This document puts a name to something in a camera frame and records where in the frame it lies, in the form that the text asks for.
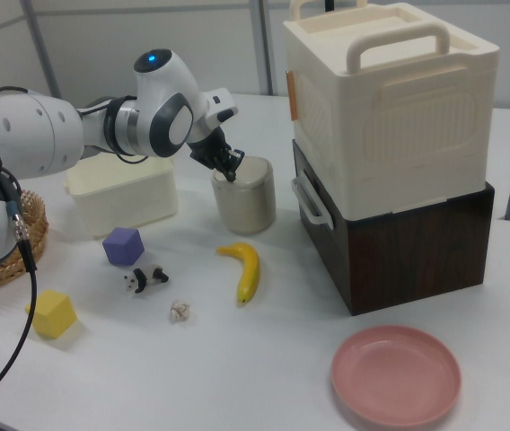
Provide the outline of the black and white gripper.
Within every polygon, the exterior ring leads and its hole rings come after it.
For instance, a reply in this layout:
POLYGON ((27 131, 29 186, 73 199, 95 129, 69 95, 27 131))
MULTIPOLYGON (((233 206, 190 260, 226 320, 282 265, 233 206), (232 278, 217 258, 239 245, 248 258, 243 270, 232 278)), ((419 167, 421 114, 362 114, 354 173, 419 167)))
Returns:
POLYGON ((235 181, 245 153, 227 144, 221 125, 237 113, 233 96, 226 88, 201 92, 189 132, 190 157, 209 170, 222 173, 228 181, 235 181))

